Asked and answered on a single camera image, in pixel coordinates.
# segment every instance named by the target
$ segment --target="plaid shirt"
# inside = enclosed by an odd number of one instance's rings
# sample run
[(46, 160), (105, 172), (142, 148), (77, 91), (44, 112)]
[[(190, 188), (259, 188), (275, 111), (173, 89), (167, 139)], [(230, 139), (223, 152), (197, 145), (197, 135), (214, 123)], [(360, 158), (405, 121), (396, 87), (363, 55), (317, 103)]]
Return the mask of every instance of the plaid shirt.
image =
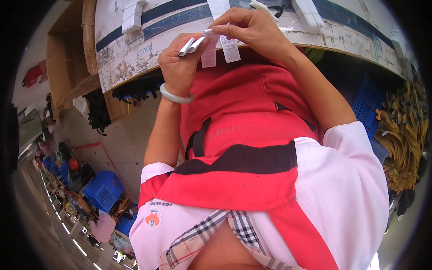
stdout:
[(226, 218), (237, 239), (265, 269), (302, 270), (300, 267), (291, 267), (266, 256), (247, 213), (230, 210), (216, 210), (175, 239), (169, 249), (161, 255), (159, 270), (175, 269), (191, 256), (198, 254)]

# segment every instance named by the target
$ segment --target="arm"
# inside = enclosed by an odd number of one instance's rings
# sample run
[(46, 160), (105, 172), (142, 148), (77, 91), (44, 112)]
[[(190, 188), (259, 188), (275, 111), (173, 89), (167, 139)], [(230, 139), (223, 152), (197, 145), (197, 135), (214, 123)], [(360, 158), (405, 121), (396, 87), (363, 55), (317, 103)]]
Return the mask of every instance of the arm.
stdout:
[(231, 8), (209, 28), (236, 38), (264, 57), (282, 62), (324, 130), (357, 121), (345, 98), (260, 10)]
[(282, 62), (299, 85), (302, 95), (324, 130), (357, 121), (346, 99), (299, 50)]
[(180, 109), (180, 104), (162, 97), (144, 154), (144, 167), (156, 162), (176, 167), (180, 139)]
[[(195, 40), (202, 34), (180, 34), (159, 55), (159, 65), (165, 79), (165, 88), (174, 95), (185, 97), (192, 88), (197, 72), (197, 64), (206, 49), (209, 40), (203, 40), (201, 46), (191, 54), (178, 57), (178, 51), (190, 38)], [(144, 154), (144, 167), (162, 162), (175, 168), (177, 165), (180, 142), (181, 105), (162, 97), (156, 122)]]

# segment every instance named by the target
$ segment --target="pile of fabric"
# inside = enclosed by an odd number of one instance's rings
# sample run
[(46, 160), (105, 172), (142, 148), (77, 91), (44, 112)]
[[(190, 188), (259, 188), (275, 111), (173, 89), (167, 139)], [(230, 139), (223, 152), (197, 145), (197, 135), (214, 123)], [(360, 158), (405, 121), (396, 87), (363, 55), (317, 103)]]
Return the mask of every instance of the pile of fabric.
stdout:
[(159, 86), (162, 83), (164, 83), (164, 79), (160, 71), (149, 73), (117, 87), (112, 91), (112, 97), (118, 98), (120, 101), (128, 104), (132, 103), (125, 99), (127, 97), (136, 98), (138, 101), (141, 101), (146, 100), (151, 93), (153, 98), (157, 98), (156, 91), (159, 91)]
[(99, 134), (106, 136), (104, 130), (111, 125), (111, 119), (102, 89), (98, 88), (87, 95), (83, 95), (83, 97), (89, 102), (89, 120), (92, 129), (96, 129)]

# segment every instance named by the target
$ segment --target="hand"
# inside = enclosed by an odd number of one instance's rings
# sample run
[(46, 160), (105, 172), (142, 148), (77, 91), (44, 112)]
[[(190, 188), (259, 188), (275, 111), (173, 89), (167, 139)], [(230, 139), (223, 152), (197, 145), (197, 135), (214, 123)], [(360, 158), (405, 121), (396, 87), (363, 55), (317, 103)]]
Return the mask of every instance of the hand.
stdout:
[(200, 33), (180, 34), (159, 55), (159, 66), (165, 79), (165, 88), (173, 95), (186, 97), (192, 88), (197, 73), (197, 64), (209, 44), (210, 40), (204, 39), (198, 49), (182, 57), (177, 54), (180, 49), (190, 40), (202, 37)]
[(213, 32), (236, 38), (257, 53), (273, 60), (281, 60), (297, 53), (270, 16), (262, 10), (233, 7), (216, 19), (209, 28)]

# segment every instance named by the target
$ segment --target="white paper tag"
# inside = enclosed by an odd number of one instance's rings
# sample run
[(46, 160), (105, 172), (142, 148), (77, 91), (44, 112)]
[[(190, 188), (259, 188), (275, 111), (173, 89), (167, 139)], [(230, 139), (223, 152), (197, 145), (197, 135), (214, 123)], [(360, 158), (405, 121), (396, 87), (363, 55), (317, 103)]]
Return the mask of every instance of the white paper tag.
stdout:
[(238, 52), (237, 39), (226, 39), (226, 36), (220, 36), (220, 44), (222, 45), (223, 54), (227, 63), (240, 60), (240, 53)]
[(198, 46), (201, 44), (201, 42), (205, 39), (206, 37), (200, 37), (199, 39), (197, 39), (192, 45), (191, 47), (187, 50), (187, 54), (191, 54), (193, 52), (195, 52), (198, 48)]
[[(213, 20), (216, 20), (223, 13), (225, 13), (225, 11), (229, 10), (228, 0), (207, 0), (207, 3), (209, 4)], [(238, 52), (236, 39), (228, 40), (226, 39), (226, 36), (221, 36), (220, 43), (222, 45), (223, 54), (225, 55), (225, 61), (227, 63), (240, 60), (240, 53)]]
[(220, 38), (219, 34), (216, 34), (211, 29), (204, 30), (204, 37), (210, 39), (206, 50), (201, 55), (201, 67), (215, 67), (216, 66), (216, 44)]
[(191, 47), (192, 43), (194, 41), (194, 38), (189, 39), (189, 41), (181, 48), (181, 50), (178, 52), (177, 56), (184, 56), (186, 55), (186, 52)]

